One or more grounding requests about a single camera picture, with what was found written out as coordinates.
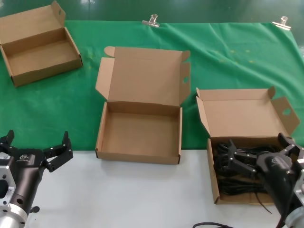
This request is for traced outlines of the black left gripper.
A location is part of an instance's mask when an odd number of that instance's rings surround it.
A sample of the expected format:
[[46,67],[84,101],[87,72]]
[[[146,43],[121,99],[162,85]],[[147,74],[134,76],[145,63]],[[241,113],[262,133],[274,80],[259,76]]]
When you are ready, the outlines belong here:
[[10,154],[14,159],[12,174],[16,188],[11,204],[20,207],[25,212],[39,212],[40,207],[32,204],[45,168],[49,172],[54,172],[73,158],[68,131],[65,131],[60,145],[43,151],[12,148],[11,143],[14,137],[14,131],[9,130],[7,135],[0,138],[0,152]]

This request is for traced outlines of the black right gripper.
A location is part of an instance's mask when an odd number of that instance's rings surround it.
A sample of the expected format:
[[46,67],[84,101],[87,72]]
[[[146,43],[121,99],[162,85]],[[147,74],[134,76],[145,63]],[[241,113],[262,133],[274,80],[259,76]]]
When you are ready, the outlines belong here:
[[304,157],[304,148],[282,133],[278,141],[283,149],[280,153],[260,153],[260,147],[237,148],[232,140],[222,143],[222,176],[230,178],[237,175],[248,179],[261,180],[264,189],[272,198],[281,216],[287,216],[294,202],[294,181],[291,171],[291,154]]

